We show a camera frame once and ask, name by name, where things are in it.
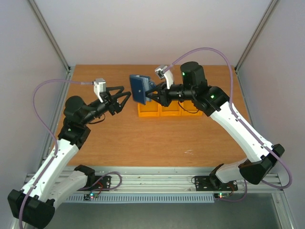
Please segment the blue card holder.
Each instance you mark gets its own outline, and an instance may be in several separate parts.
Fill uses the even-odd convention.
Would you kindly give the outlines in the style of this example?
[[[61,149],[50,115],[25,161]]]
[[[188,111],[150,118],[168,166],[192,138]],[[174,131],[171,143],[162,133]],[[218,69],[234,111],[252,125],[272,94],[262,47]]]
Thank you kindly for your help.
[[[156,87],[149,76],[131,74],[129,76],[133,100],[146,105],[151,99],[146,97],[146,92]]]

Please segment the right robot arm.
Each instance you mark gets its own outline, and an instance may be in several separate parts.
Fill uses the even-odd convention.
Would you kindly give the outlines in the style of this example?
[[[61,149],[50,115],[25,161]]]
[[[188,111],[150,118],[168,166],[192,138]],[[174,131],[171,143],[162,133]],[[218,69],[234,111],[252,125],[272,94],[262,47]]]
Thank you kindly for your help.
[[[209,86],[203,67],[197,62],[181,65],[182,84],[174,84],[171,71],[165,65],[155,73],[165,82],[148,90],[145,95],[164,107],[172,101],[191,101],[207,117],[217,122],[238,143],[246,158],[231,164],[218,165],[209,175],[214,189],[244,179],[257,185],[277,164],[285,149],[263,138],[230,102],[230,97],[217,86]]]

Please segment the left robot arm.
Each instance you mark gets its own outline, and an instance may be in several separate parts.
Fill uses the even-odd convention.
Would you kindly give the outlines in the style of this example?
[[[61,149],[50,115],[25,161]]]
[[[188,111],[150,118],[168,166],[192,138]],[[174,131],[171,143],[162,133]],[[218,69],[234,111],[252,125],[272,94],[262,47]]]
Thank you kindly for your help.
[[[100,178],[95,170],[79,165],[60,184],[59,175],[68,162],[79,152],[91,130],[89,125],[106,112],[115,115],[122,111],[131,92],[123,86],[95,89],[97,99],[86,104],[79,96],[67,99],[63,127],[55,139],[54,147],[35,175],[20,189],[8,195],[11,212],[18,219],[19,228],[29,224],[37,229],[45,228],[52,220],[56,208],[76,191],[90,190]]]

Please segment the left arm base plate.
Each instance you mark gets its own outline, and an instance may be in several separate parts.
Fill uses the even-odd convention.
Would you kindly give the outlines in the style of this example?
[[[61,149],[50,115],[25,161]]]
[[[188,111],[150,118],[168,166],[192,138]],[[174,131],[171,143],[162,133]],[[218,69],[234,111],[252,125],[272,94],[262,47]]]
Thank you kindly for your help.
[[[107,191],[111,187],[112,177],[107,175],[101,178],[101,176],[95,176],[91,181],[88,181],[86,185],[78,191]]]

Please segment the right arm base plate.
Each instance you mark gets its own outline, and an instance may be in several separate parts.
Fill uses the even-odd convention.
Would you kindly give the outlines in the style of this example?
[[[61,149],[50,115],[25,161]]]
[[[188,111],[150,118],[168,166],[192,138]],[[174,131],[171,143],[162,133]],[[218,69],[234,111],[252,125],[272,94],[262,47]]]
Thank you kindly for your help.
[[[196,191],[237,191],[238,186],[236,181],[230,181],[226,184],[221,184],[219,187],[214,187],[210,182],[209,176],[194,176],[191,182],[195,185]]]

